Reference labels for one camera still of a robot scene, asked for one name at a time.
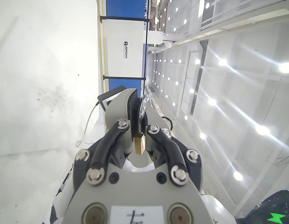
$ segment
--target bright light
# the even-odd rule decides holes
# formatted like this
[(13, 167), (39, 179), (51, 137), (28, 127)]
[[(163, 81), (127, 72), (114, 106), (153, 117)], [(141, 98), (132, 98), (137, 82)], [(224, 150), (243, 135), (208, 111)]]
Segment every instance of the bright light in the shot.
[(220, 59), (220, 61), (219, 61), (219, 66), (224, 67), (224, 66), (226, 66), (227, 64), (228, 64), (228, 62), (227, 62), (226, 59)]
[(201, 134), (200, 134), (200, 138), (201, 138), (201, 139), (206, 139), (206, 135), (205, 135), (204, 133), (201, 133)]
[(236, 180), (243, 180), (242, 174), (240, 174), (240, 173), (237, 172), (237, 171), (234, 172), (234, 178), (235, 178)]
[(256, 126), (256, 130), (257, 130), (257, 133), (261, 134), (261, 135), (269, 135), (270, 134), (270, 131), (268, 130), (267, 127), (265, 126), (259, 126), (257, 125)]
[(216, 100), (213, 99), (213, 98), (210, 98), (209, 101), (208, 101), (208, 103), (209, 103), (211, 106), (214, 106), (214, 105), (216, 105)]
[(289, 73), (289, 63), (282, 63), (279, 67), (279, 70), (282, 73), (288, 74)]

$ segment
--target black cable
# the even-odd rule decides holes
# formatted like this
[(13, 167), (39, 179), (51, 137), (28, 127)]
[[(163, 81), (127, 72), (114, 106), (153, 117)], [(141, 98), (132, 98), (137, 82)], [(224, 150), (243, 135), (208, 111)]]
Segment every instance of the black cable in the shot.
[(161, 118), (162, 119), (167, 119), (170, 122), (170, 130), (172, 130), (173, 129), (173, 122), (171, 121), (171, 119), (166, 117), (166, 116), (162, 116)]
[(94, 111), (95, 107), (97, 107), (99, 104), (100, 104), (100, 102), (98, 101), (98, 102), (96, 103), (96, 105), (94, 106), (94, 108), (92, 109), (92, 111), (90, 112), (90, 114), (89, 114), (89, 118), (88, 118), (88, 121), (87, 121), (87, 125), (85, 126), (85, 134), (86, 134), (86, 132), (87, 132), (88, 122), (89, 122), (89, 119), (90, 119), (90, 117), (91, 117), (91, 115), (92, 115), (92, 112)]

